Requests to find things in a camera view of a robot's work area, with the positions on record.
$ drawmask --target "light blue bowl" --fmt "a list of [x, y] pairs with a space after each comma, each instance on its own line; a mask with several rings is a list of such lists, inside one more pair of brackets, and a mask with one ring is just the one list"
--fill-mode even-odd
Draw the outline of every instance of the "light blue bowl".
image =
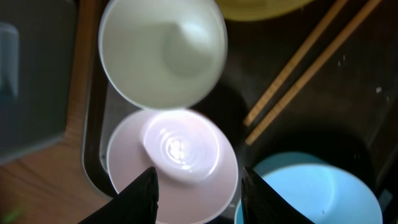
[[[379, 203], [368, 186], [314, 156], [281, 153], [263, 160], [254, 171], [314, 223], [382, 224]], [[240, 201], [234, 222], [243, 224]]]

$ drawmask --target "bowl rim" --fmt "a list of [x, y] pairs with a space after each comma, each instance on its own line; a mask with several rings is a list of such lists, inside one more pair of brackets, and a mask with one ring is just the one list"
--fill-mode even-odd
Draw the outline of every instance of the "bowl rim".
[[203, 92], [202, 96], [191, 101], [188, 103], [185, 103], [183, 105], [179, 105], [179, 106], [166, 106], [166, 107], [153, 107], [153, 106], [147, 106], [144, 105], [142, 103], [138, 103], [136, 101], [134, 101], [133, 99], [130, 99], [130, 97], [127, 97], [121, 90], [119, 90], [119, 88], [114, 84], [114, 82], [112, 81], [111, 75], [109, 75], [108, 70], [106, 69], [106, 65], [104, 62], [104, 58], [103, 58], [103, 36], [104, 36], [104, 30], [106, 27], [106, 22], [108, 21], [109, 18], [109, 13], [112, 11], [113, 7], [119, 2], [119, 1], [124, 1], [124, 0], [110, 0], [109, 3], [106, 5], [104, 13], [102, 14], [101, 17], [101, 22], [99, 23], [99, 29], [98, 29], [98, 52], [99, 52], [99, 59], [101, 60], [101, 65], [102, 68], [109, 80], [109, 82], [112, 84], [112, 86], [115, 88], [115, 90], [128, 102], [130, 102], [133, 105], [136, 105], [139, 108], [142, 109], [147, 109], [147, 110], [177, 110], [177, 109], [181, 109], [181, 108], [188, 108], [196, 103], [198, 103], [199, 101], [201, 101], [202, 99], [204, 99], [204, 97], [206, 97], [211, 91], [212, 89], [214, 89], [214, 87], [216, 86], [216, 84], [218, 83], [218, 81], [221, 78], [221, 75], [223, 73], [224, 67], [225, 67], [225, 63], [226, 63], [226, 57], [228, 54], [228, 34], [227, 34], [227, 30], [226, 30], [226, 25], [225, 25], [225, 20], [224, 17], [221, 13], [220, 8], [218, 7], [218, 5], [215, 3], [215, 1], [213, 0], [209, 0], [208, 4], [211, 4], [213, 6], [213, 8], [215, 9], [215, 11], [217, 12], [218, 15], [218, 19], [220, 20], [220, 26], [222, 27], [222, 32], [221, 32], [221, 37], [223, 39], [224, 42], [224, 46], [223, 46], [223, 56], [220, 60], [220, 67], [218, 70], [218, 74], [215, 75], [216, 79], [215, 81], [209, 85], [209, 88], [207, 89], [207, 91]]
[[[280, 168], [278, 168], [278, 169], [272, 170], [272, 171], [270, 171], [270, 172], [268, 172], [268, 173], [266, 173], [266, 174], [264, 174], [264, 175], [261, 175], [261, 178], [264, 180], [264, 178], [266, 178], [268, 175], [275, 174], [276, 172], [280, 172], [280, 171], [282, 171], [282, 170], [291, 169], [291, 168], [293, 168], [293, 167], [322, 167], [322, 168], [327, 168], [327, 169], [332, 169], [332, 170], [341, 171], [341, 172], [344, 173], [345, 175], [348, 175], [348, 176], [352, 177], [353, 179], [357, 180], [361, 185], [365, 186], [365, 189], [367, 189], [367, 190], [368, 190], [368, 193], [370, 193], [369, 196], [374, 200], [374, 202], [377, 203], [377, 205], [379, 205], [379, 201], [377, 200], [377, 198], [376, 198], [376, 196], [374, 195], [373, 191], [372, 191], [361, 179], [359, 179], [359, 178], [358, 178], [357, 176], [355, 176], [354, 174], [348, 172], [347, 170], [341, 169], [341, 168], [339, 168], [339, 167], [336, 167], [336, 166], [333, 166], [333, 165], [330, 165], [330, 164], [319, 164], [319, 163], [316, 163], [316, 162], [306, 162], [306, 163], [301, 163], [301, 164], [287, 165], [287, 166], [280, 167]], [[242, 203], [241, 203], [241, 199], [239, 199], [239, 202], [238, 202], [238, 204], [237, 204], [237, 206], [236, 206], [236, 209], [235, 209], [234, 224], [238, 224], [238, 223], [236, 222], [236, 220], [237, 220], [237, 216], [238, 216], [238, 211], [239, 211], [239, 209], [240, 209], [241, 207], [242, 207]], [[379, 211], [380, 211], [380, 212], [378, 213], [378, 214], [379, 214], [379, 217], [378, 217], [379, 223], [377, 223], [377, 224], [382, 224], [382, 223], [383, 223], [383, 218], [382, 218], [381, 208], [379, 209]]]

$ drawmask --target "wooden table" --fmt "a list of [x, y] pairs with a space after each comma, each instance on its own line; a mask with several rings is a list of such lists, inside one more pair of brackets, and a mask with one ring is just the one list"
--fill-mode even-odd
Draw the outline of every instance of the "wooden table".
[[80, 164], [98, 4], [80, 1], [64, 139], [0, 167], [0, 216], [21, 209], [15, 223], [78, 223], [109, 200], [91, 186]]

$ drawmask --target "wooden chopstick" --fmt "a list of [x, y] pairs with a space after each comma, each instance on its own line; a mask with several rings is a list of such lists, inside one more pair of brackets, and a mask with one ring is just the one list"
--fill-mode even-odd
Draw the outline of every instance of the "wooden chopstick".
[[369, 0], [246, 138], [251, 145], [382, 0]]
[[243, 120], [243, 124], [249, 126], [255, 118], [257, 118], [258, 114], [262, 111], [268, 101], [274, 96], [275, 92], [279, 89], [279, 87], [285, 82], [286, 78], [292, 73], [297, 64], [304, 58], [305, 54], [310, 50], [313, 44], [318, 40], [319, 36], [325, 31], [325, 29], [329, 26], [332, 20], [336, 17], [336, 15], [340, 12], [343, 6], [347, 3], [348, 0], [336, 0], [336, 2], [331, 6], [329, 11], [323, 16], [318, 25], [312, 30], [311, 34], [305, 39], [304, 43], [300, 46], [300, 48], [296, 51], [293, 57], [287, 62], [285, 67], [280, 71], [278, 76], [272, 82], [272, 84], [268, 87], [268, 89], [264, 92], [264, 94], [260, 97], [257, 103], [254, 105], [252, 110]]

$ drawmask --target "yellow bowl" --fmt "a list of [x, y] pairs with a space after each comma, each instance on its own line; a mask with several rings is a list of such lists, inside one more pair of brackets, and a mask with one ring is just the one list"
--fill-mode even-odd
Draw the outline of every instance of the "yellow bowl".
[[258, 21], [281, 16], [313, 0], [216, 0], [225, 19]]

